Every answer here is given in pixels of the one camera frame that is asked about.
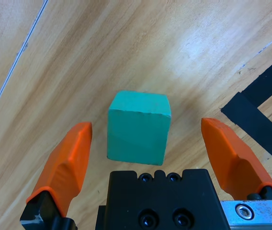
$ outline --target wooden block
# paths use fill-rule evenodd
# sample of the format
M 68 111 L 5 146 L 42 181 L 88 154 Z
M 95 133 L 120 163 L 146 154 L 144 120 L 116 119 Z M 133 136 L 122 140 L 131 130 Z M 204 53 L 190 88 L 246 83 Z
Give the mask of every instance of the wooden block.
M 121 91 L 108 111 L 107 157 L 162 165 L 171 109 L 166 95 Z

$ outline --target wooden floor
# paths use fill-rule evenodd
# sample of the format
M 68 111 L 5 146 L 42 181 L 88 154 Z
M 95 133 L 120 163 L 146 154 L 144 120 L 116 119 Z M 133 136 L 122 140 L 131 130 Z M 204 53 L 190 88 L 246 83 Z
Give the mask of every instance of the wooden floor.
M 0 5 L 0 89 L 42 6 Z M 93 230 L 109 173 L 206 168 L 200 131 L 217 118 L 253 149 L 272 176 L 272 157 L 220 112 L 272 64 L 272 1 L 49 1 L 0 97 L 0 230 L 20 215 L 54 146 L 76 123 L 93 123 L 86 179 L 69 208 Z M 166 94 L 172 123 L 163 166 L 106 158 L 107 111 L 119 90 Z M 260 106 L 272 121 L 272 97 Z

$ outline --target metal plate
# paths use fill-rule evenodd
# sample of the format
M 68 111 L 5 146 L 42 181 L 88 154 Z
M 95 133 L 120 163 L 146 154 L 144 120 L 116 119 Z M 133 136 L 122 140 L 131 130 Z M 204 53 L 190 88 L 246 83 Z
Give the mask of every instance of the metal plate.
M 221 201 L 222 208 L 233 230 L 272 230 L 272 200 L 259 201 Z M 243 219 L 236 212 L 238 205 L 247 205 L 251 208 L 254 217 Z

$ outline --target black tape line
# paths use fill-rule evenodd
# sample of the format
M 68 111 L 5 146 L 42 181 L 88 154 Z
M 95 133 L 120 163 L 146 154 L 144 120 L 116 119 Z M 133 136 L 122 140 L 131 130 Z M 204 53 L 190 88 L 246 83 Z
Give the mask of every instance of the black tape line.
M 272 66 L 241 92 L 255 107 L 272 96 Z
M 238 92 L 221 112 L 272 155 L 272 122 L 242 93 Z

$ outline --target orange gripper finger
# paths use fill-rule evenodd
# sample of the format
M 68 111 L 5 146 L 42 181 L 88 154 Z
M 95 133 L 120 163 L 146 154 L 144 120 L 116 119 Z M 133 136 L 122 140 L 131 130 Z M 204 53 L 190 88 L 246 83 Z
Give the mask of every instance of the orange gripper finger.
M 75 125 L 51 152 L 28 203 L 42 191 L 48 191 L 60 214 L 65 217 L 71 200 L 84 182 L 91 145 L 92 126 L 89 122 Z
M 217 119 L 202 118 L 201 131 L 220 187 L 235 200 L 245 200 L 265 186 L 272 187 L 272 178 L 230 127 Z

